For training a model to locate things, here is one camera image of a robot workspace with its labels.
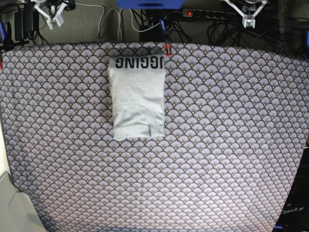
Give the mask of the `light grey T-shirt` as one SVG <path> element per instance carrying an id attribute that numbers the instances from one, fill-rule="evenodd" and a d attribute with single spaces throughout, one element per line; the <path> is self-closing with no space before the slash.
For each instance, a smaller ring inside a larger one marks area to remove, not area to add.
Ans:
<path id="1" fill-rule="evenodd" d="M 107 69 L 113 138 L 164 136 L 164 55 L 111 58 Z"/>

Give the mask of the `red black table clamp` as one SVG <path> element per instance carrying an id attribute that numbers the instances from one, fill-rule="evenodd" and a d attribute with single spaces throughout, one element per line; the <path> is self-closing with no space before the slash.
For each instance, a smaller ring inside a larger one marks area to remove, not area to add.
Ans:
<path id="1" fill-rule="evenodd" d="M 171 43 L 165 43 L 163 47 L 163 51 L 165 53 L 165 56 L 171 57 L 172 56 L 172 46 Z"/>

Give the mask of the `patterned fan-print tablecloth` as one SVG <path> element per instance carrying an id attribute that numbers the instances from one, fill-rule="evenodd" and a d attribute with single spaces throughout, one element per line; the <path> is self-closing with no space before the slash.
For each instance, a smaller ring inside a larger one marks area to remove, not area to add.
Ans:
<path id="1" fill-rule="evenodd" d="M 160 43 L 75 43 L 2 54 L 9 165 L 51 232 L 270 232 L 309 134 L 309 62 L 174 43 L 165 137 L 113 139 L 107 68 Z"/>

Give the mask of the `blue box overhead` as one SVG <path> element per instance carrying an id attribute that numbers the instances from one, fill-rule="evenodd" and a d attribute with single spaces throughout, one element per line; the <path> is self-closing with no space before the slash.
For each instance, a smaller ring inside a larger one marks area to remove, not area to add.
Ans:
<path id="1" fill-rule="evenodd" d="M 117 0 L 124 9 L 180 9 L 184 0 Z"/>

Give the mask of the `black power adapter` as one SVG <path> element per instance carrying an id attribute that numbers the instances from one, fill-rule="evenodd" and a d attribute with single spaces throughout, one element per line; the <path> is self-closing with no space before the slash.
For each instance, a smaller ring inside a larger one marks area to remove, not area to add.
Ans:
<path id="1" fill-rule="evenodd" d="M 24 4 L 23 9 L 18 9 L 14 14 L 15 40 L 30 39 L 34 41 L 35 33 L 39 30 L 39 13 L 34 8 L 33 2 Z"/>

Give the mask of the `beige plastic bin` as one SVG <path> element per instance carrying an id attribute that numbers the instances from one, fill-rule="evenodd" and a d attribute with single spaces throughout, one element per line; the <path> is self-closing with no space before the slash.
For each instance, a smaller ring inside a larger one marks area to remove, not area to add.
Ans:
<path id="1" fill-rule="evenodd" d="M 30 197 L 15 188 L 8 173 L 4 173 L 0 178 L 0 230 L 2 232 L 45 231 Z"/>

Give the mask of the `black power strip red switch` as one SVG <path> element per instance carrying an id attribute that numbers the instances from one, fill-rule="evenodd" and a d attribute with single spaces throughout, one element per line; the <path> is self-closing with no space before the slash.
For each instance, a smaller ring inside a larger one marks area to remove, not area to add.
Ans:
<path id="1" fill-rule="evenodd" d="M 235 13 L 197 9 L 183 9 L 182 15 L 193 19 L 234 20 L 237 18 Z"/>

